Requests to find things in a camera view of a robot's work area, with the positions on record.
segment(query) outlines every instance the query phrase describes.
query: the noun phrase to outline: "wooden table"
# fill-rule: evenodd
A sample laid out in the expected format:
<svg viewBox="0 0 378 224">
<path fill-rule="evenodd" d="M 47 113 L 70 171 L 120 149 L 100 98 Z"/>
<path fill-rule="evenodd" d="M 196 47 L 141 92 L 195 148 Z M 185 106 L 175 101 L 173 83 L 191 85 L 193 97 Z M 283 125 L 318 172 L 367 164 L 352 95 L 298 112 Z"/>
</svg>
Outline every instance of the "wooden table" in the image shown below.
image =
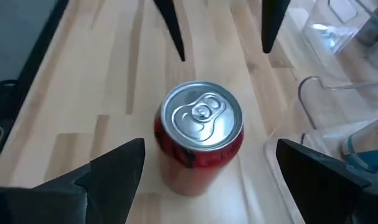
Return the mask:
<svg viewBox="0 0 378 224">
<path fill-rule="evenodd" d="M 0 156 L 0 186 L 34 187 L 144 138 L 128 223 L 289 222 L 263 143 L 313 68 L 298 31 L 286 18 L 265 55 L 257 0 L 174 2 L 186 62 L 152 0 L 70 0 Z M 245 123 L 238 156 L 197 198 L 161 182 L 152 127 L 166 93 L 189 80 L 230 90 Z"/>
</svg>

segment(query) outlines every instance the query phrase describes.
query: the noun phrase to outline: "transparent plastic bin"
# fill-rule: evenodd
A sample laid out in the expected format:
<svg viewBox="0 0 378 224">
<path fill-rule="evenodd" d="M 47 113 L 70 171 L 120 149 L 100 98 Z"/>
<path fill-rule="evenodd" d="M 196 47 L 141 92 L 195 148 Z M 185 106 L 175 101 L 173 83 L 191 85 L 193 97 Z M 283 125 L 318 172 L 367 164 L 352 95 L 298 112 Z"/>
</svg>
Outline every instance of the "transparent plastic bin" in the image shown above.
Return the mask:
<svg viewBox="0 0 378 224">
<path fill-rule="evenodd" d="M 309 77 L 300 83 L 298 99 L 290 105 L 280 124 L 264 144 L 268 168 L 291 214 L 292 223 L 305 222 L 285 184 L 276 159 L 278 139 L 290 139 L 342 160 L 340 143 L 343 139 L 376 119 L 378 82 L 325 86 L 320 77 Z"/>
<path fill-rule="evenodd" d="M 322 80 L 378 81 L 378 0 L 292 1 L 288 14 L 323 66 Z"/>
</svg>

